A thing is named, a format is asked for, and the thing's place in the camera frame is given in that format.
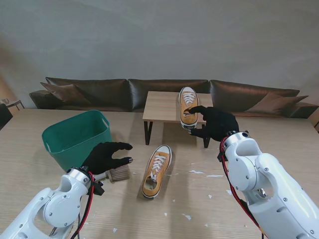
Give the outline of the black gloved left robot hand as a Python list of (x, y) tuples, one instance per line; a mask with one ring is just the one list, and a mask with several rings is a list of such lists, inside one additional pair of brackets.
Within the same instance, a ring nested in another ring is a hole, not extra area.
[(133, 147), (125, 142), (104, 142), (96, 145), (85, 159), (82, 167), (93, 175), (102, 174), (110, 169), (127, 165), (133, 161), (131, 157), (114, 159), (113, 154), (119, 150), (131, 150)]

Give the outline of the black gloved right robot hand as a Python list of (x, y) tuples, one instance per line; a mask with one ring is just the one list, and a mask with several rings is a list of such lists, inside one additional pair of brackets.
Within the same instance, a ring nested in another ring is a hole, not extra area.
[(202, 129), (191, 129), (190, 134), (200, 138), (212, 138), (221, 142), (228, 132), (239, 132), (236, 117), (215, 107), (197, 106), (189, 110), (191, 114), (200, 113), (206, 125)]

